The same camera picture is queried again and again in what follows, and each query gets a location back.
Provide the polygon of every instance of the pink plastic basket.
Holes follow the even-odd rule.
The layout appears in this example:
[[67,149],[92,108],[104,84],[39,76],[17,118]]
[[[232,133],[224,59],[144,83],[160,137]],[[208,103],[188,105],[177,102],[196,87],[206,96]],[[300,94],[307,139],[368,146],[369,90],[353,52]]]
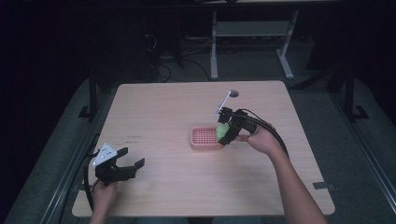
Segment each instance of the pink plastic basket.
[[222,149],[224,145],[216,139],[216,127],[193,128],[191,131],[192,149]]

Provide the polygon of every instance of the tabletop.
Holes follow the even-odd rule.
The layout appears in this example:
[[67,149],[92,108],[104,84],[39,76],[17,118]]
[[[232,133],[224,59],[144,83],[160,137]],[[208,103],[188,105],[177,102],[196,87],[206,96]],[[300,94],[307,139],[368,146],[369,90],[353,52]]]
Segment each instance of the tabletop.
[[[213,217],[283,215],[274,167],[246,143],[193,150],[191,129],[217,126],[213,117],[229,90],[239,96],[227,107],[246,108],[271,122],[290,160],[324,214],[334,211],[315,157],[285,85],[280,81],[125,84],[116,93],[96,147],[129,148],[118,166],[146,158],[136,177],[118,187],[113,216]],[[90,168],[90,183],[95,181]],[[73,206],[77,217],[92,212],[84,191]]]

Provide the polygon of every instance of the white metal frame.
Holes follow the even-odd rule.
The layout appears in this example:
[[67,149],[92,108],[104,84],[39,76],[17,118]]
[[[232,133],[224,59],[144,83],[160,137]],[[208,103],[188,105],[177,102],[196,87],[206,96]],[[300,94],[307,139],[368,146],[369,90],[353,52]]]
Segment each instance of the white metal frame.
[[287,79],[293,79],[286,52],[289,47],[294,26],[297,21],[299,10],[293,11],[289,21],[217,21],[217,12],[213,12],[212,22],[212,50],[210,52],[211,78],[217,80],[218,58],[216,54],[217,36],[285,36],[285,42],[281,49],[277,49],[277,57],[282,65]]

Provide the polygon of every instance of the human hand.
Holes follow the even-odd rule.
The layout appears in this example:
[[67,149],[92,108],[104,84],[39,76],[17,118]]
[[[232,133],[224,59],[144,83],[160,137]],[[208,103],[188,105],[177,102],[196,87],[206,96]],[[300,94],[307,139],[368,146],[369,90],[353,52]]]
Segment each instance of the human hand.
[[97,185],[93,188],[93,219],[105,220],[116,201],[117,196],[117,182],[110,183],[108,186],[99,180]]
[[261,126],[257,126],[256,132],[252,135],[239,134],[236,136],[235,141],[247,142],[254,149],[265,153],[270,158],[274,153],[283,152],[282,146],[276,138]]

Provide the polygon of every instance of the green object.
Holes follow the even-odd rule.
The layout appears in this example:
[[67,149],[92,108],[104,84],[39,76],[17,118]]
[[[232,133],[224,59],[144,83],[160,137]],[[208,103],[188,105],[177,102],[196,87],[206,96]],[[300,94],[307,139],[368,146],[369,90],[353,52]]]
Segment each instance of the green object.
[[224,137],[224,135],[228,132],[228,130],[230,129],[230,126],[226,123],[226,124],[220,124],[217,128],[216,128],[216,139],[218,139],[218,141]]

